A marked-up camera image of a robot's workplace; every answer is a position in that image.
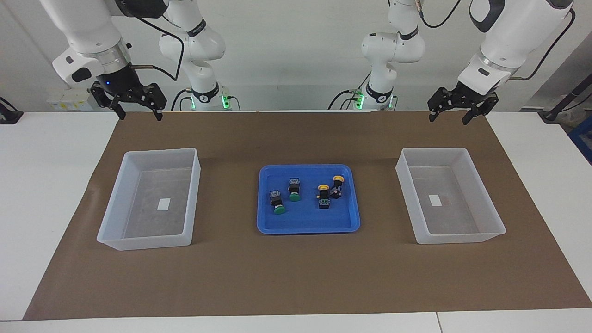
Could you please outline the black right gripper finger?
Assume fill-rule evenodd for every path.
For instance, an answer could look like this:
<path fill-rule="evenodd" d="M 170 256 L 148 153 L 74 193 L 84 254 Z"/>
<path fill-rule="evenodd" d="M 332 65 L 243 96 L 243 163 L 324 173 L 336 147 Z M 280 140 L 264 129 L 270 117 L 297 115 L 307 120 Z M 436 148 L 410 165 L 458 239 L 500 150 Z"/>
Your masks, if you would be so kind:
<path fill-rule="evenodd" d="M 161 91 L 159 85 L 152 83 L 142 86 L 140 91 L 139 104 L 152 110 L 156 120 L 160 122 L 163 118 L 163 110 L 167 104 L 167 98 Z"/>
<path fill-rule="evenodd" d="M 101 108 L 108 108 L 112 110 L 116 113 L 120 120 L 125 119 L 126 112 L 120 105 L 120 99 L 118 95 L 116 95 L 114 99 L 110 99 L 100 83 L 92 84 L 90 88 L 90 94 Z"/>

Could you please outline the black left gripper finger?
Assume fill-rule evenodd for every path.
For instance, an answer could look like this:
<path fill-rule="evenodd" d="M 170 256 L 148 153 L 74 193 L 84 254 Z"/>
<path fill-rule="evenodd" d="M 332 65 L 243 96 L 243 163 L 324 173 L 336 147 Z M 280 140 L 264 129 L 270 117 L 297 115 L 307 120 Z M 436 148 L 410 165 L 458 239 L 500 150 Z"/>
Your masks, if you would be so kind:
<path fill-rule="evenodd" d="M 428 100 L 428 110 L 431 112 L 429 121 L 433 123 L 440 113 L 457 108 L 456 88 L 448 90 L 439 88 Z"/>
<path fill-rule="evenodd" d="M 469 109 L 465 116 L 462 118 L 463 125 L 468 125 L 471 120 L 478 116 L 486 116 L 495 107 L 499 101 L 498 95 L 489 95 L 483 101 L 475 102 L 471 101 Z"/>

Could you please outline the small white boxes stack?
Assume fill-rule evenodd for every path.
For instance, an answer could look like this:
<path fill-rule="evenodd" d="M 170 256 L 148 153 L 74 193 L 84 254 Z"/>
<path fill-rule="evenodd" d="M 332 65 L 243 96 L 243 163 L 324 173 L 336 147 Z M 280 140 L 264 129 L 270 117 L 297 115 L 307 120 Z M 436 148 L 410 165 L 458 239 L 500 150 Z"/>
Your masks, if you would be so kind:
<path fill-rule="evenodd" d="M 46 98 L 53 111 L 93 111 L 86 89 L 67 89 L 50 92 Z"/>

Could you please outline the black stand pole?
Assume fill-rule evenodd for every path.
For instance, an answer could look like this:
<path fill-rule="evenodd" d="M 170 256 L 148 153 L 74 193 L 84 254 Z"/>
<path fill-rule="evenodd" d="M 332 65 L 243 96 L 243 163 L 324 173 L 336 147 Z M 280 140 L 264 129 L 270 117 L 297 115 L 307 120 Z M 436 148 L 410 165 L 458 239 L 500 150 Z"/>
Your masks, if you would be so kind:
<path fill-rule="evenodd" d="M 590 86 L 592 86 L 592 73 L 586 76 L 586 78 L 583 79 L 566 97 L 561 99 L 561 101 L 549 111 L 539 111 L 537 114 L 545 123 L 553 123 L 561 112 L 569 111 L 575 107 L 578 107 L 582 103 L 586 102 L 590 97 L 592 97 L 591 92 L 579 103 L 574 104 L 572 107 L 568 107 L 571 102 L 575 101 L 575 99 L 579 97 L 587 88 L 590 88 Z"/>

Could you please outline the blue plastic crate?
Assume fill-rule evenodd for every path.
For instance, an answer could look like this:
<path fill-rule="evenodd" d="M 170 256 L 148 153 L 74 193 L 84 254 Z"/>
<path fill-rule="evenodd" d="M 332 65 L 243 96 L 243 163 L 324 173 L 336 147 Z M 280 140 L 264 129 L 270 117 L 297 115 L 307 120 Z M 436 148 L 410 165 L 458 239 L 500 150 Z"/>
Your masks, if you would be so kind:
<path fill-rule="evenodd" d="M 568 137 L 592 165 L 592 115 L 571 130 Z"/>

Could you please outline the translucent white plastic box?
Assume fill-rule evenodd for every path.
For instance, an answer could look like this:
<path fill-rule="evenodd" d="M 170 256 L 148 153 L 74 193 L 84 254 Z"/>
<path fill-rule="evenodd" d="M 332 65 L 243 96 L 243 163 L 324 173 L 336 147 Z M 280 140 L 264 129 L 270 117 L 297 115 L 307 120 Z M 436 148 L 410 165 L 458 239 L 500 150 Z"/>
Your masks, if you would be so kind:
<path fill-rule="evenodd" d="M 191 244 L 201 165 L 195 148 L 124 154 L 97 234 L 119 251 Z M 168 211 L 157 211 L 171 198 Z"/>
<path fill-rule="evenodd" d="M 418 244 L 470 244 L 506 228 L 465 148 L 404 148 L 395 166 Z M 441 207 L 432 207 L 438 194 Z"/>

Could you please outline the blue plastic tray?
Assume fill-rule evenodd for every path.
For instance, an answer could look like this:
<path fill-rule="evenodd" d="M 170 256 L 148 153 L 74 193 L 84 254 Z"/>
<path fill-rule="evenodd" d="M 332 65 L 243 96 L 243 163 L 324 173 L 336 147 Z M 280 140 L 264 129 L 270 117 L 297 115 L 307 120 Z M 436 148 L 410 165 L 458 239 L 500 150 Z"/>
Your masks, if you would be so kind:
<path fill-rule="evenodd" d="M 319 209 L 317 198 L 320 184 L 333 186 L 333 177 L 345 179 L 342 197 L 330 198 L 330 208 Z M 289 179 L 300 179 L 301 200 L 289 200 Z M 273 213 L 269 193 L 279 190 L 287 211 Z M 256 225 L 260 232 L 275 234 L 342 234 L 352 233 L 361 226 L 353 173 L 343 164 L 266 165 L 259 173 Z"/>

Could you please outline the brown paper table mat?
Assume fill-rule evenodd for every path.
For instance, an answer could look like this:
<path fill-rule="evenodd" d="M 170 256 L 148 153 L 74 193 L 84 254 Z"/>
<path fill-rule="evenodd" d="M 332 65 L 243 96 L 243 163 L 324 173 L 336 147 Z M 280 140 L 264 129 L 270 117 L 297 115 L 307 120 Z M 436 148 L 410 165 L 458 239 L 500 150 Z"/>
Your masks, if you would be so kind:
<path fill-rule="evenodd" d="M 24 320 L 589 308 L 592 302 L 487 120 L 461 112 L 147 112 L 116 124 Z M 404 148 L 468 150 L 506 232 L 416 243 L 395 172 Z M 97 242 L 126 152 L 195 148 L 191 245 L 117 251 Z M 264 235 L 259 171 L 345 164 L 361 227 Z"/>

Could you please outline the black clamp mount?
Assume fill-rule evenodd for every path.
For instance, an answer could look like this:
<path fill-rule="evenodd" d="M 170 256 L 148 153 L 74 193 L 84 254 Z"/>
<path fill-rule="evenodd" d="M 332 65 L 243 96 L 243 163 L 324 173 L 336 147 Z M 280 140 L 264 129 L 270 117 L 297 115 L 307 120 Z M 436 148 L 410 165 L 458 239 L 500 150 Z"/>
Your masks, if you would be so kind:
<path fill-rule="evenodd" d="M 0 124 L 16 124 L 23 115 L 22 111 L 0 96 Z"/>

